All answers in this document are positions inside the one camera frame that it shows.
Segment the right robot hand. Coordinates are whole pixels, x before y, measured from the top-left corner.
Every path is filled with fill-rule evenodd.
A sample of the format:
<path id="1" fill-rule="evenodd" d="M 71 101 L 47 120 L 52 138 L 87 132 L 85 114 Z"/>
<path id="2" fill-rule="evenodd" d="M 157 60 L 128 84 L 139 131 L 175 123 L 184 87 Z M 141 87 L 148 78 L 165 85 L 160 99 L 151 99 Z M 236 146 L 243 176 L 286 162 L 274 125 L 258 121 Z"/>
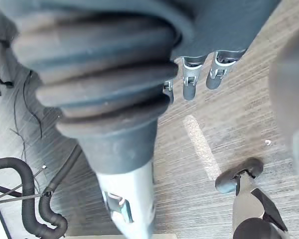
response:
<path id="1" fill-rule="evenodd" d="M 0 0 L 17 28 L 18 62 L 43 84 L 38 101 L 61 109 L 57 129 L 78 141 L 110 217 L 129 239 L 155 218 L 158 118 L 172 100 L 175 59 L 192 100 L 206 57 L 214 90 L 245 54 L 277 0 Z"/>

